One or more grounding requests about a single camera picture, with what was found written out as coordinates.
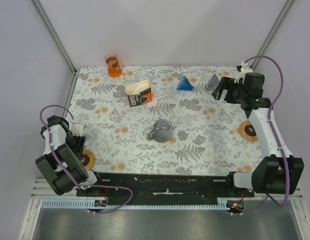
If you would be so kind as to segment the grey glass mug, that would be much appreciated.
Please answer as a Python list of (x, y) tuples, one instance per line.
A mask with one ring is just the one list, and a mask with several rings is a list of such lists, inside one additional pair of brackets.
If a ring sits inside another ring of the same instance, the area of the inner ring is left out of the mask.
[(155, 140), (163, 143), (173, 137), (172, 122), (165, 119), (159, 119), (154, 123), (153, 130), (147, 134), (148, 140)]

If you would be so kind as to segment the coffee filter box orange black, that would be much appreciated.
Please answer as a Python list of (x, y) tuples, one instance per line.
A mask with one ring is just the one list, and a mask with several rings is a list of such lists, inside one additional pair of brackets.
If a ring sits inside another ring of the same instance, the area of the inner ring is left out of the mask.
[(125, 93), (130, 107), (136, 107), (152, 102), (152, 88), (149, 79), (125, 86)]

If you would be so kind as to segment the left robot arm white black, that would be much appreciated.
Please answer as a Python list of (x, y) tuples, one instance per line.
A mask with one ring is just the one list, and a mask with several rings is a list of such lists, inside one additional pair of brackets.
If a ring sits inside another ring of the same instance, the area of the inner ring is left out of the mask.
[(35, 164), (55, 194), (61, 196), (83, 186), (92, 195), (101, 196), (105, 184), (92, 170), (95, 155), (84, 149), (83, 126), (70, 125), (65, 118), (56, 115), (47, 119), (47, 126), (49, 129), (41, 128), (45, 149)]

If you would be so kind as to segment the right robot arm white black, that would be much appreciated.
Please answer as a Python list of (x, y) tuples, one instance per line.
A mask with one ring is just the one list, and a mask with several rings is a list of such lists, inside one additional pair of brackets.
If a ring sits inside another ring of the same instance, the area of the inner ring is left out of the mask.
[(293, 156), (281, 137), (272, 103), (263, 97), (264, 82), (264, 75), (256, 72), (245, 73), (239, 79), (223, 76), (211, 94), (219, 100), (225, 92), (224, 101), (240, 105), (254, 129), (263, 157), (253, 172), (231, 173), (233, 179), (224, 184), (230, 197), (237, 196), (242, 189), (258, 194), (292, 195), (304, 169), (303, 160)]

